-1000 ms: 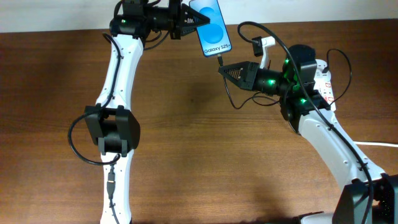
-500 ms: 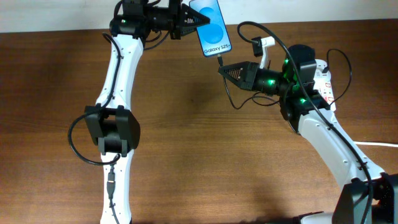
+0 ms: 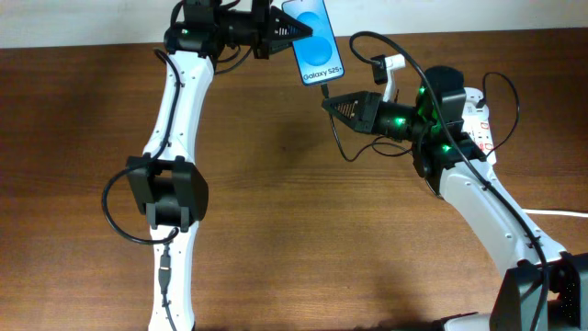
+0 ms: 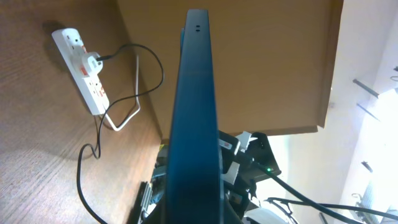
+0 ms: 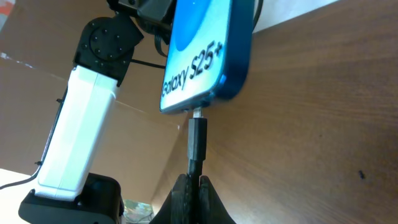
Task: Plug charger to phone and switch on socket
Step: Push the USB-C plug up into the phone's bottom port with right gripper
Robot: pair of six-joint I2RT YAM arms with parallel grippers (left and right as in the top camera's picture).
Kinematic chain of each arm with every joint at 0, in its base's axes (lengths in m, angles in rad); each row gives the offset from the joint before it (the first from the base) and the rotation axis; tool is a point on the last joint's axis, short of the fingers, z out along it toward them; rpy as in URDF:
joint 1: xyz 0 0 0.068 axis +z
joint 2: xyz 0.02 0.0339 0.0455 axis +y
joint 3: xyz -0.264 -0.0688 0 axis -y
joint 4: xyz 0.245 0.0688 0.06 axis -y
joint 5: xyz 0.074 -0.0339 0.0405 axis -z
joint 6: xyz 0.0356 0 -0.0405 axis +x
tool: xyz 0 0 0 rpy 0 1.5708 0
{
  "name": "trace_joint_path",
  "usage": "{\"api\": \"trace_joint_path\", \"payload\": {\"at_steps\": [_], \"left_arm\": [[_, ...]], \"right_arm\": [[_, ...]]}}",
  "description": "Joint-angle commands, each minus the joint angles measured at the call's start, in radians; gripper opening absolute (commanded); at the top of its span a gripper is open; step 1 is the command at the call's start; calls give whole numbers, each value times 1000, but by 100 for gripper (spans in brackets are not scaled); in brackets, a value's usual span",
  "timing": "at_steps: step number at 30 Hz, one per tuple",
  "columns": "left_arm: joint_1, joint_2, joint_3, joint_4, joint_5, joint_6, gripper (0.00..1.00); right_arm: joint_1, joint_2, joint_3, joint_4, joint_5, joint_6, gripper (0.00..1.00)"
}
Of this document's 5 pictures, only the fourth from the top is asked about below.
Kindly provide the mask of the blue Galaxy smartphone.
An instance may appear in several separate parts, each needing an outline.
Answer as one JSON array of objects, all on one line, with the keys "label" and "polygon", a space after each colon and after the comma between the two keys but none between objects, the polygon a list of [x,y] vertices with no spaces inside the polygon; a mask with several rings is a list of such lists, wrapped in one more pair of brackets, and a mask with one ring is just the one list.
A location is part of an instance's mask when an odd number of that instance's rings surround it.
[{"label": "blue Galaxy smartphone", "polygon": [[164,223],[222,223],[208,11],[187,12],[170,132]]}]

